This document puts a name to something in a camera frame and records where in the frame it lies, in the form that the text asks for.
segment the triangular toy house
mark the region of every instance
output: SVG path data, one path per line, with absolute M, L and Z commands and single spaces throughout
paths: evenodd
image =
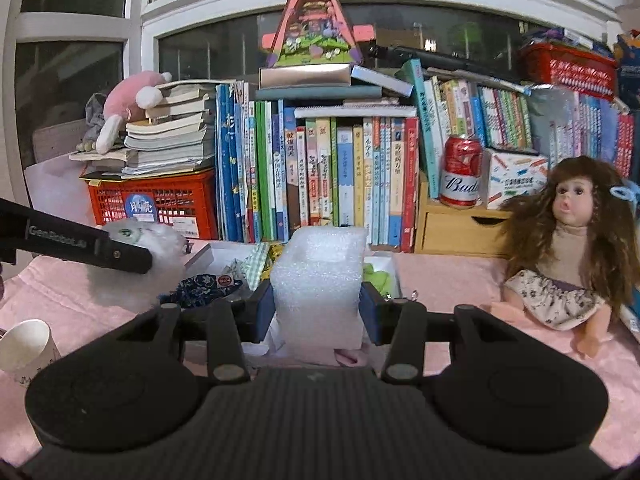
M 287 0 L 267 66 L 361 62 L 338 0 Z

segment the white cardboard box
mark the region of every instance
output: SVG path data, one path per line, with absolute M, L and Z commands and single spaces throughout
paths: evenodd
M 512 196 L 536 193 L 545 186 L 547 172 L 546 156 L 487 148 L 482 152 L 482 203 L 487 209 L 500 209 Z

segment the pink blanket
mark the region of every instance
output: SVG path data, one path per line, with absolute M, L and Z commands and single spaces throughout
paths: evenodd
M 499 260 L 397 254 L 402 290 L 417 290 L 418 300 L 434 312 L 451 312 L 459 303 L 483 304 L 498 298 L 503 266 Z M 6 283 L 0 303 L 0 328 L 22 320 L 45 320 L 61 354 L 67 354 L 133 317 L 119 307 L 104 308 L 88 299 L 82 265 L 40 256 L 19 276 Z M 522 327 L 554 348 L 571 350 L 572 335 L 533 322 Z M 623 326 L 613 329 L 596 360 L 583 361 L 605 381 L 610 406 L 593 449 L 612 466 L 640 454 L 640 347 Z M 434 373 L 449 363 L 446 345 L 427 345 L 425 370 Z M 19 465 L 38 450 L 38 442 L 24 411 L 25 389 L 0 371 L 0 457 Z
M 408 296 L 416 290 L 418 301 L 432 312 L 452 312 L 457 304 L 481 305 L 500 299 L 501 260 L 422 254 L 396 254 L 394 259 L 402 292 Z M 583 359 L 572 349 L 572 332 L 555 332 L 533 320 L 518 328 L 579 360 L 604 381 L 609 411 L 592 449 L 613 467 L 626 465 L 640 454 L 640 346 L 622 323 L 612 327 L 612 340 L 594 360 Z M 427 345 L 426 373 L 439 372 L 449 362 L 448 345 Z

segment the wooden drawer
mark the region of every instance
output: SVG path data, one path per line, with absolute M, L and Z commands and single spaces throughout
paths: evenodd
M 420 174 L 415 253 L 504 257 L 500 225 L 509 213 L 482 206 L 454 209 L 428 200 L 427 193 L 426 179 Z

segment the pink plush toy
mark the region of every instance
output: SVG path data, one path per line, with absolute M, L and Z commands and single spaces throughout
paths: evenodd
M 146 70 L 118 83 L 104 102 L 104 126 L 95 141 L 96 151 L 104 155 L 113 147 L 126 123 L 144 119 L 145 110 L 157 106 L 162 99 L 162 92 L 155 86 L 171 79 L 168 72 Z

